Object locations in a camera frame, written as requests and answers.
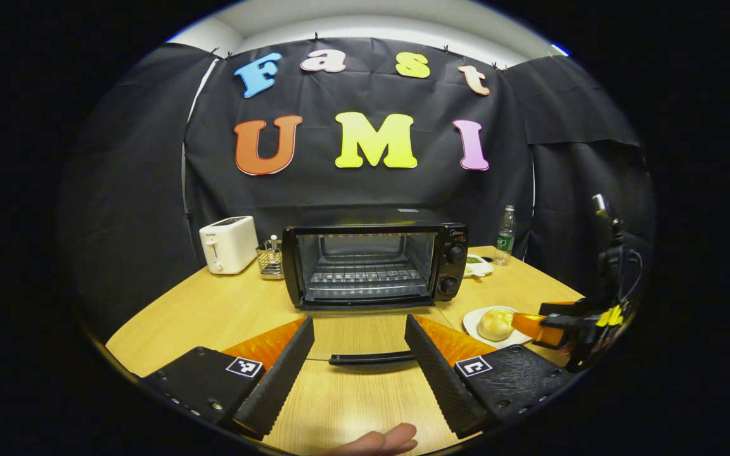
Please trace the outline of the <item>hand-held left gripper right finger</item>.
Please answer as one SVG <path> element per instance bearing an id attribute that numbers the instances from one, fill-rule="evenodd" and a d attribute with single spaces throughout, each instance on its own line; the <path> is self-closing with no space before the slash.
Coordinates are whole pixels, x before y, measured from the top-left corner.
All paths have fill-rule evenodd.
<path id="1" fill-rule="evenodd" d="M 495 349 L 420 315 L 406 317 L 406 343 L 458 438 L 510 428 L 576 380 L 524 345 Z"/>

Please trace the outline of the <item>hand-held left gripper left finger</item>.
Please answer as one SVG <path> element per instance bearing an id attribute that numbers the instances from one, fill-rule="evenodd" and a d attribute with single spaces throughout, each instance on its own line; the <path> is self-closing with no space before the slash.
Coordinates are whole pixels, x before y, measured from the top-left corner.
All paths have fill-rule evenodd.
<path id="1" fill-rule="evenodd" d="M 197 346 L 140 382 L 201 421 L 261 440 L 314 341 L 313 318 L 302 317 L 223 351 Z"/>

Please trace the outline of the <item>round bread bun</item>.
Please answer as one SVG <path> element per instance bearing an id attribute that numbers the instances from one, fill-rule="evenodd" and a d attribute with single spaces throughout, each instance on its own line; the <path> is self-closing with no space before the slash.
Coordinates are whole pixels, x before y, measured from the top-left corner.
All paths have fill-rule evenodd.
<path id="1" fill-rule="evenodd" d="M 513 317 L 515 317 L 514 311 L 505 308 L 490 309 L 479 320 L 477 325 L 478 334 L 493 343 L 507 340 L 515 331 Z"/>

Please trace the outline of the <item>black electric oven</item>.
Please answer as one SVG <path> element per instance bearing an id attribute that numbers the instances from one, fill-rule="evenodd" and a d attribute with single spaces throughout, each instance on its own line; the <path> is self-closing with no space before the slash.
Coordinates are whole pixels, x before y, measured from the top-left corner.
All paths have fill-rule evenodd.
<path id="1" fill-rule="evenodd" d="M 429 208 L 307 210 L 282 231 L 296 310 L 321 317 L 407 314 L 449 302 L 468 257 L 468 227 Z"/>

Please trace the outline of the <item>white plate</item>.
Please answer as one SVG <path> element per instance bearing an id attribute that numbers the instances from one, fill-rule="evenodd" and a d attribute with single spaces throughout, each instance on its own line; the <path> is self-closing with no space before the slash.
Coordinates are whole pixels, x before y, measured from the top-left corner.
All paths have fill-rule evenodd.
<path id="1" fill-rule="evenodd" d="M 490 308 L 481 308 L 481 309 L 477 309 L 477 310 L 468 312 L 466 315 L 464 315 L 463 325 L 464 325 L 464 329 L 466 329 L 466 332 L 468 332 L 468 334 L 471 337 L 481 341 L 481 343 L 486 343 L 496 349 L 501 349 L 501 348 L 505 348 L 508 346 L 516 345 L 516 344 L 525 344 L 525 343 L 529 343 L 529 341 L 531 341 L 531 337 L 529 337 L 525 334 L 522 334 L 522 332 L 518 331 L 517 329 L 515 329 L 513 334 L 511 334 L 509 336 L 509 338 L 507 338 L 507 340 L 504 340 L 504 341 L 489 341 L 489 340 L 482 338 L 481 335 L 478 334 L 477 325 L 478 325 L 479 321 L 481 320 L 481 318 L 483 317 L 483 315 L 486 314 L 487 311 L 489 311 L 490 309 L 493 309 L 493 308 L 505 308 L 507 310 L 514 311 L 516 313 L 516 310 L 514 308 L 510 308 L 508 306 L 502 306 L 502 305 L 493 306 Z"/>

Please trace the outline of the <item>clear plastic water bottle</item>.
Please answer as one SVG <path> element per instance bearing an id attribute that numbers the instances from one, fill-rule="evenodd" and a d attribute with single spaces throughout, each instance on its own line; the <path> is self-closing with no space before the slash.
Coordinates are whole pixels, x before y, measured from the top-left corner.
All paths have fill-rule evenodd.
<path id="1" fill-rule="evenodd" d="M 516 210 L 513 205 L 506 205 L 499 230 L 496 234 L 496 245 L 493 257 L 495 265 L 507 265 L 513 256 L 516 239 Z"/>

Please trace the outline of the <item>white divided snack dish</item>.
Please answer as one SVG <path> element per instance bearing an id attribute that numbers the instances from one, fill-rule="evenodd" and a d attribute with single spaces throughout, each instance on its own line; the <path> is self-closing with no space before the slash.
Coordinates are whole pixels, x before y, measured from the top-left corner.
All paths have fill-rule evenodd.
<path id="1" fill-rule="evenodd" d="M 466 257 L 466 265 L 464 266 L 464 277 L 486 277 L 494 271 L 492 262 L 487 262 L 484 257 L 475 254 L 469 254 Z"/>

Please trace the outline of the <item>white toaster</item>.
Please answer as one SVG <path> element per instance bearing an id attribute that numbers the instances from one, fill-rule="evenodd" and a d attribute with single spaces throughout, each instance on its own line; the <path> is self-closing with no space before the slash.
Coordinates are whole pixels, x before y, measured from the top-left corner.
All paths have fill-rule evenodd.
<path id="1" fill-rule="evenodd" d="M 252 216 L 218 220 L 203 226 L 199 235 L 212 274 L 239 274 L 256 259 L 258 240 Z"/>

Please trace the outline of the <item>black backdrop cloth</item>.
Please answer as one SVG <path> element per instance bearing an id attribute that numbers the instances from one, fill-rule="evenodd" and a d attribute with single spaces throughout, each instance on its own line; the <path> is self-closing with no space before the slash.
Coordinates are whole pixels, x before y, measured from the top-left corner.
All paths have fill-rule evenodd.
<path id="1" fill-rule="evenodd" d="M 656 204 L 638 134 L 565 56 L 498 69 L 377 38 L 293 41 L 218 58 L 163 44 L 99 102 L 68 162 L 59 243 L 81 314 L 107 341 L 205 265 L 199 228 L 252 216 L 259 237 L 310 211 L 431 208 L 583 295 L 623 220 L 638 301 Z"/>

